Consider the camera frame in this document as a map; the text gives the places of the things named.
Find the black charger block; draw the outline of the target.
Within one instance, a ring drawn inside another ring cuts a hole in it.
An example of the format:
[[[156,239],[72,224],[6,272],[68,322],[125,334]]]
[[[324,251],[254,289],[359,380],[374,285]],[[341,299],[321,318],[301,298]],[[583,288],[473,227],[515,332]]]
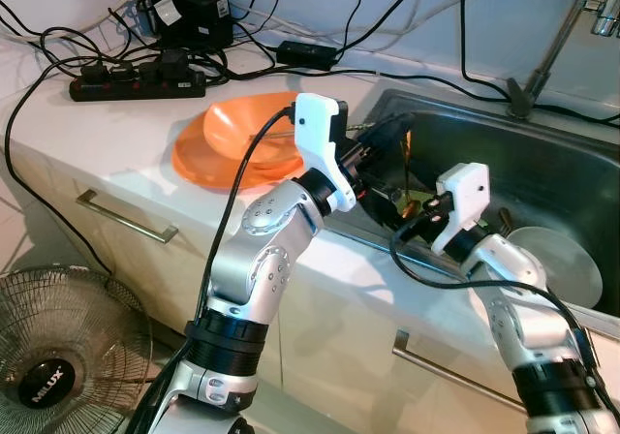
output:
[[[230,0],[138,0],[137,9],[158,47],[210,50],[233,44]]]

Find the orange plastic plate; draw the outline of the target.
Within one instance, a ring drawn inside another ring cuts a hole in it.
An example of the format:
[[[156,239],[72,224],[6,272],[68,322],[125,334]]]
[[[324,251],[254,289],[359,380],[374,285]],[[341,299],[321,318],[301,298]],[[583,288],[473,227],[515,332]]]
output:
[[[182,178],[203,189],[229,191],[240,161],[225,158],[208,145],[203,135],[203,120],[204,115],[200,112],[174,142],[170,158],[172,167]],[[257,161],[251,161],[243,174],[240,190],[278,183],[302,170],[304,163],[300,158],[274,164],[273,167],[261,167]]]

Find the orange plastic bowl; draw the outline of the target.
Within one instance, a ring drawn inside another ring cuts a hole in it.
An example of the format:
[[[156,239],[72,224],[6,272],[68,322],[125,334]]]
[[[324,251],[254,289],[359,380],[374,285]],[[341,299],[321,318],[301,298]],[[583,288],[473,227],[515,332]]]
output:
[[[296,96],[293,90],[284,90],[214,103],[205,111],[203,119],[205,142],[225,158],[242,159],[267,120],[276,112],[290,107]],[[300,164],[293,129],[289,118],[276,121],[251,156],[251,163],[265,168]]]

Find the white plate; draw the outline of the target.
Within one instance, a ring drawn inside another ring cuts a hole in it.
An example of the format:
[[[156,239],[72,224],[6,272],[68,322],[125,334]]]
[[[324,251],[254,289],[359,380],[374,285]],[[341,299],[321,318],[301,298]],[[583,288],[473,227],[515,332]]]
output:
[[[603,276],[597,263],[571,236],[544,227],[527,226],[508,235],[543,265],[546,287],[562,300],[594,307],[603,298]]]

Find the black power strip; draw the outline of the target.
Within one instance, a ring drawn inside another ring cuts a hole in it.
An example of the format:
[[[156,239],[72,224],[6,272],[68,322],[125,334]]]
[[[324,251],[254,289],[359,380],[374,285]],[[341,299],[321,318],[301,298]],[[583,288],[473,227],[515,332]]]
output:
[[[202,98],[205,74],[190,67],[185,49],[165,49],[141,65],[83,66],[68,85],[68,96],[76,102]]]

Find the cream kitchen cabinet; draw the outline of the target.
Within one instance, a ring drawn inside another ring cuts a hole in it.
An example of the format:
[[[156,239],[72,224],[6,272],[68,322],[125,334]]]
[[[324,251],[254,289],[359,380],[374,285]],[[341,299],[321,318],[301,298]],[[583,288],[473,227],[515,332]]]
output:
[[[23,181],[65,213],[155,322],[181,329],[225,198],[195,187],[173,209],[121,199],[84,174],[34,151],[18,151]],[[76,203],[88,189],[97,204],[150,229],[177,226],[163,244]],[[490,335],[481,301],[469,291],[423,287],[387,253],[324,232],[302,254],[284,292],[260,364],[267,386],[359,434],[526,434],[526,415],[462,388],[391,353],[395,332],[408,349],[478,384],[517,399],[511,373]]]

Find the small black adapter brick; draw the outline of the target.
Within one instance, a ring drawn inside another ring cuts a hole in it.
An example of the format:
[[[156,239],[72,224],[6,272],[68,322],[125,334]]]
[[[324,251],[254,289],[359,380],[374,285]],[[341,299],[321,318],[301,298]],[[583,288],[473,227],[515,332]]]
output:
[[[338,48],[331,46],[285,40],[274,50],[276,62],[285,66],[329,71],[338,62]]]

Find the metal sink faucet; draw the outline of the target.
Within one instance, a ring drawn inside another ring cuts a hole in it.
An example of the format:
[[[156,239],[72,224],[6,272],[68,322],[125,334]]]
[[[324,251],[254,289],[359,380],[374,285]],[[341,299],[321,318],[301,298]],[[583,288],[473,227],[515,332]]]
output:
[[[567,108],[555,106],[539,106],[539,97],[543,92],[546,82],[552,76],[552,68],[555,59],[562,52],[564,45],[571,38],[577,20],[581,15],[592,13],[595,17],[589,32],[595,36],[617,37],[619,36],[620,26],[620,0],[573,0],[567,13],[559,25],[557,32],[543,55],[539,66],[533,70],[532,74],[519,84],[517,80],[510,77],[506,80],[506,88],[510,94],[508,113],[513,118],[527,119],[535,109],[559,112],[559,114],[570,116],[592,123],[605,124],[617,118],[589,118],[580,112],[571,111]]]

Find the stainless steel sink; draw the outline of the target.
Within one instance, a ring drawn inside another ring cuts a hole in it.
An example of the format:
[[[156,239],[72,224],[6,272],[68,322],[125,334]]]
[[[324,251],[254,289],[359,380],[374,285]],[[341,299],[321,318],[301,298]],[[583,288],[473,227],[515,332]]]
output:
[[[418,96],[385,90],[363,121],[395,112],[416,112],[411,175],[413,189],[435,192],[440,174],[460,163],[490,169],[487,225],[500,227],[499,209],[512,212],[518,229],[539,226],[569,235],[593,258],[603,276],[604,293],[589,309],[620,313],[620,168],[616,143],[575,136],[539,124]],[[333,214],[327,224],[337,233],[385,248],[402,226],[402,158],[385,158],[380,177],[389,189],[393,212]]]

